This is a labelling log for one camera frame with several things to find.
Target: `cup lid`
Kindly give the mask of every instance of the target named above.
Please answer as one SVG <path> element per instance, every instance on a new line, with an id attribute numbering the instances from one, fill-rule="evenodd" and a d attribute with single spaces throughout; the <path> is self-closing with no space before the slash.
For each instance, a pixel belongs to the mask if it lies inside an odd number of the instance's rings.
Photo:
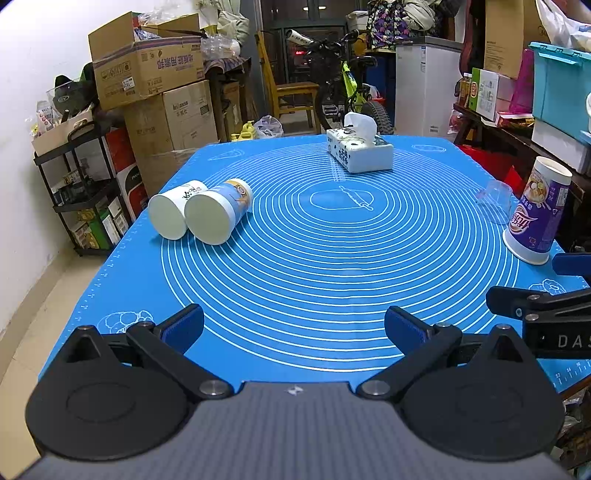
<path id="1" fill-rule="evenodd" d="M 189 198 L 184 214 L 191 233 L 208 245 L 225 243 L 236 223 L 232 205 L 217 192 L 206 191 Z"/>
<path id="2" fill-rule="evenodd" d="M 164 195 L 158 194 L 150 198 L 148 216 L 156 231 L 168 240 L 178 240 L 187 231 L 183 213 Z"/>

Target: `blue silicone mat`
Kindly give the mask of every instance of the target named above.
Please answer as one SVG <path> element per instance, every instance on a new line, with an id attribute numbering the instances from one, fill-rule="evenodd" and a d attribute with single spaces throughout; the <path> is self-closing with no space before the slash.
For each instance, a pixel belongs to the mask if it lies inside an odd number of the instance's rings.
<path id="1" fill-rule="evenodd" d="M 390 305 L 465 332 L 496 323 L 520 332 L 520 322 L 486 308 L 490 286 L 587 286 L 505 248 L 502 227 L 475 203 L 492 177 L 453 144 L 387 139 L 394 168 L 354 175 L 327 153 L 324 135 L 199 150 L 165 189 L 239 177 L 255 193 L 252 212 L 218 247 L 190 232 L 162 239 L 143 212 L 81 296 L 50 359 L 78 325 L 123 332 L 199 303 L 205 330 L 186 355 L 235 388 L 247 380 L 355 388 L 401 357 L 384 333 Z M 542 364 L 559 391 L 591 373 L 587 361 Z"/>

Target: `tissue box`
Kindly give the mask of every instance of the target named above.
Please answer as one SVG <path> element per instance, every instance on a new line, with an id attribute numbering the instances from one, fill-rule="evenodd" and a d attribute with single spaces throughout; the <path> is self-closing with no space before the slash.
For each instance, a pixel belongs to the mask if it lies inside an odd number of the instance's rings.
<path id="1" fill-rule="evenodd" d="M 367 141 L 345 127 L 327 130 L 326 138 L 329 153 L 350 173 L 392 170 L 394 147 L 379 135 Z"/>

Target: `white paper cup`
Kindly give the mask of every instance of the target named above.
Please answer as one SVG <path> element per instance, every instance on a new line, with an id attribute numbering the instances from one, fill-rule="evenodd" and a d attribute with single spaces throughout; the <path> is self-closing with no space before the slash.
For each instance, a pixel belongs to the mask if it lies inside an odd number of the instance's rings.
<path id="1" fill-rule="evenodd" d="M 191 180 L 181 186 L 150 198 L 148 216 L 156 231 L 168 240 L 178 240 L 187 231 L 184 207 L 194 195 L 207 190 L 205 184 Z"/>
<path id="2" fill-rule="evenodd" d="M 251 208 L 253 198 L 252 189 L 244 180 L 227 180 L 187 201 L 187 226 L 204 244 L 221 245 Z"/>

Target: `white concentric lines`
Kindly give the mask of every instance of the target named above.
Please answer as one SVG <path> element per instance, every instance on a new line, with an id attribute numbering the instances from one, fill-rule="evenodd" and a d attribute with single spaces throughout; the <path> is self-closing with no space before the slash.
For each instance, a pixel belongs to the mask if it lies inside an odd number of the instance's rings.
<path id="1" fill-rule="evenodd" d="M 485 293 L 514 286 L 518 261 L 502 228 L 475 211 L 481 186 L 416 151 L 394 157 L 392 171 L 350 175 L 313 143 L 221 169 L 205 183 L 245 179 L 253 212 L 218 247 L 162 240 L 170 290 L 182 306 L 201 304 L 205 328 L 229 344 L 324 372 L 377 370 L 401 356 L 384 333 L 390 305 L 486 329 Z"/>

